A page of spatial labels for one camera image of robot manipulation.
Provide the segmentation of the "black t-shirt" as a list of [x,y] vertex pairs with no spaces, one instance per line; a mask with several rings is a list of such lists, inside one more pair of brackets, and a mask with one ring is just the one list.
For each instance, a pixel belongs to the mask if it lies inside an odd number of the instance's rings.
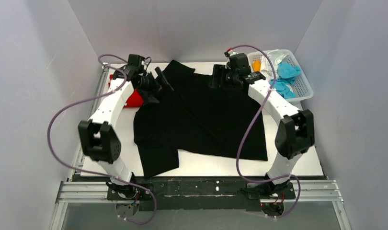
[[263,117],[255,118],[258,102],[240,91],[210,88],[210,75],[176,60],[163,74],[174,91],[165,91],[159,104],[141,106],[134,117],[134,142],[145,178],[178,168],[179,150],[268,159]]

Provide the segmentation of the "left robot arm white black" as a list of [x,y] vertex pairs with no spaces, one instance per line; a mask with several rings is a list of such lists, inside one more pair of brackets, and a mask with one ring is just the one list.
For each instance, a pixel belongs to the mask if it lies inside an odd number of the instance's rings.
[[126,64],[115,70],[109,82],[109,95],[88,120],[80,121],[79,137],[83,154],[97,162],[111,178],[107,186],[121,198],[131,200],[140,189],[133,186],[135,175],[120,158],[122,144],[115,126],[128,98],[137,92],[143,104],[158,104],[165,91],[173,91],[159,67],[157,77],[148,70],[150,57],[130,54]]

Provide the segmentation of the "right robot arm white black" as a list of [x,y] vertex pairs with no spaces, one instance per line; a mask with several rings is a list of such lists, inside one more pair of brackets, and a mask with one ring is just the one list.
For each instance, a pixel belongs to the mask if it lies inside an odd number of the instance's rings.
[[274,140],[277,154],[262,182],[243,191],[256,196],[280,195],[289,184],[290,174],[301,156],[315,144],[314,119],[309,110],[290,104],[259,71],[253,72],[247,55],[226,51],[225,65],[215,64],[210,87],[240,91],[254,99],[278,126]]

